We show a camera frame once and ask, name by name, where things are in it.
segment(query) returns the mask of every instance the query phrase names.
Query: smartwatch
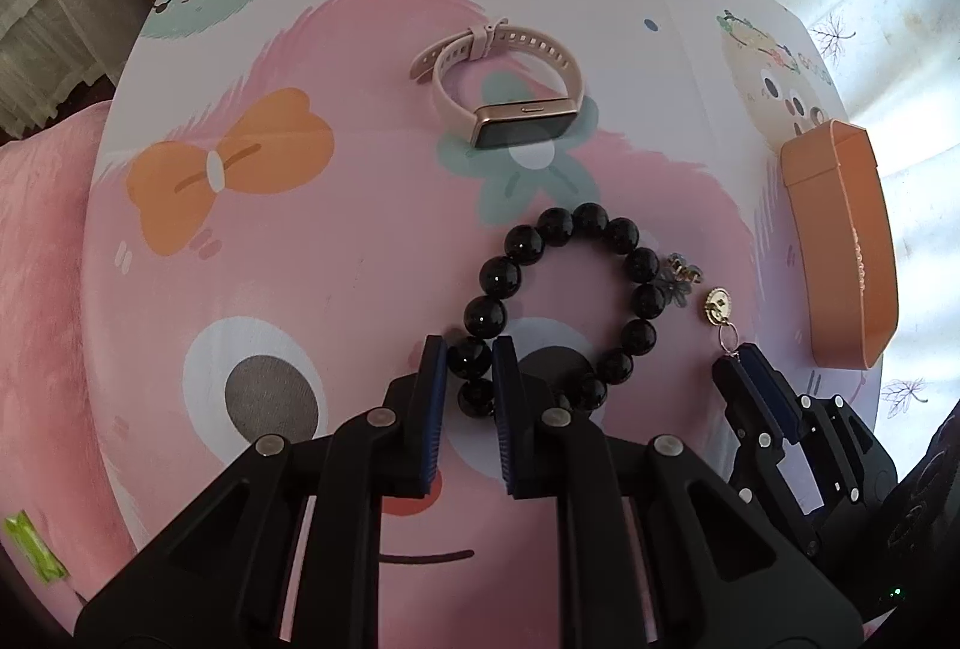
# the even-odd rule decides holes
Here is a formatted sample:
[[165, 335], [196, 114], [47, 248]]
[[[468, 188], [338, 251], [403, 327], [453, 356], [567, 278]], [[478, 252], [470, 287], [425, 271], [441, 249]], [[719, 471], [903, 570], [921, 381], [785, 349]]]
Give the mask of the smartwatch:
[[[563, 79], [566, 96], [510, 104], [488, 104], [473, 112], [443, 89], [443, 77], [461, 61], [486, 58], [492, 50], [529, 53], [547, 62]], [[584, 80], [570, 51], [544, 33], [509, 25], [507, 19], [444, 38], [421, 52], [410, 67], [412, 80], [431, 80], [433, 103], [449, 131], [476, 148], [508, 147], [557, 139], [577, 118]]]

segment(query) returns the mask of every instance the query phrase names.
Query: cartoon eye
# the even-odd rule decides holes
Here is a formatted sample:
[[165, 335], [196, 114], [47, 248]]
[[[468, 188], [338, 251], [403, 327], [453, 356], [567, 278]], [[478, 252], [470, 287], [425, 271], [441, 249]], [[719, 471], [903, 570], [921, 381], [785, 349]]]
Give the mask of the cartoon eye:
[[800, 94], [794, 89], [790, 89], [790, 101], [793, 102], [793, 106], [796, 108], [797, 112], [801, 115], [806, 115], [806, 110], [803, 108], [803, 100], [800, 99]]
[[224, 463], [276, 433], [297, 443], [328, 424], [323, 382], [282, 329], [245, 315], [203, 329], [184, 358], [184, 403], [203, 444]]
[[[514, 339], [520, 370], [559, 388], [568, 375], [579, 374], [597, 357], [589, 340], [573, 327], [553, 318], [512, 318], [503, 334]], [[467, 417], [457, 405], [457, 391], [463, 381], [449, 378], [443, 410], [443, 431], [460, 458], [481, 475], [499, 481], [500, 446], [496, 427], [488, 419]], [[600, 424], [604, 407], [590, 415]]]
[[763, 81], [765, 89], [767, 89], [767, 94], [773, 96], [774, 99], [779, 99], [781, 88], [776, 81], [776, 77], [774, 77], [769, 70], [760, 70], [760, 79]]

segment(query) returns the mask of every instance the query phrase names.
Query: rose gold watch case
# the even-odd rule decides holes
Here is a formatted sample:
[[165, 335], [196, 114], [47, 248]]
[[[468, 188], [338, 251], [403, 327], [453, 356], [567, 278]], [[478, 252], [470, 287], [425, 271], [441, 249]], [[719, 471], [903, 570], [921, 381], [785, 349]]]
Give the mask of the rose gold watch case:
[[478, 147], [477, 140], [480, 139], [484, 129], [491, 124], [518, 123], [527, 120], [545, 120], [549, 118], [570, 118], [569, 123], [563, 125], [563, 128], [555, 136], [538, 137], [537, 139], [527, 139], [525, 142], [510, 142], [510, 145], [530, 144], [531, 142], [543, 142], [544, 139], [557, 139], [562, 137], [569, 128], [570, 123], [577, 118], [579, 113], [576, 101], [570, 98], [562, 99], [536, 99], [533, 101], [518, 101], [511, 104], [488, 104], [478, 107], [473, 114], [476, 115], [476, 123], [473, 125], [473, 136], [470, 139], [470, 145]]

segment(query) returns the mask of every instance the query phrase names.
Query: pink fluffy blanket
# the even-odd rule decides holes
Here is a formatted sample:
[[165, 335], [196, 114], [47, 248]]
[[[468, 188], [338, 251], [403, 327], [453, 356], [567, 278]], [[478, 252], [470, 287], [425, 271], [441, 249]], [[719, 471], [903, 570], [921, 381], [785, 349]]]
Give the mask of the pink fluffy blanket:
[[131, 559], [97, 447], [80, 344], [80, 254], [109, 102], [0, 149], [0, 518], [26, 512], [67, 571], [45, 584], [11, 534], [7, 553], [72, 630]]

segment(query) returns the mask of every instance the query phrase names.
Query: round table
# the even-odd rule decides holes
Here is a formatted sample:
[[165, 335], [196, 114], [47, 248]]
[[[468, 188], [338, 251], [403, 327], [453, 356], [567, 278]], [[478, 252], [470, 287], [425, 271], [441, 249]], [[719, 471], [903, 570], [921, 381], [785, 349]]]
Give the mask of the round table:
[[[478, 152], [408, 70], [500, 17], [573, 51], [587, 98], [555, 142]], [[523, 56], [458, 68], [469, 107], [556, 89]], [[512, 225], [554, 205], [599, 202], [704, 272], [594, 414], [607, 433], [675, 433], [730, 467], [701, 310], [714, 286], [796, 390], [839, 393], [872, 423], [878, 369], [813, 363], [779, 180], [779, 146], [821, 116], [843, 105], [773, 0], [157, 0], [104, 131], [83, 255], [90, 403], [134, 543], [257, 435], [322, 436], [378, 405], [428, 334], [462, 330]], [[575, 241], [524, 269], [505, 334], [553, 380], [616, 344], [627, 298], [620, 263]], [[430, 499], [385, 506], [381, 644], [556, 646], [553, 506], [507, 496], [493, 422], [460, 412], [460, 383]]]

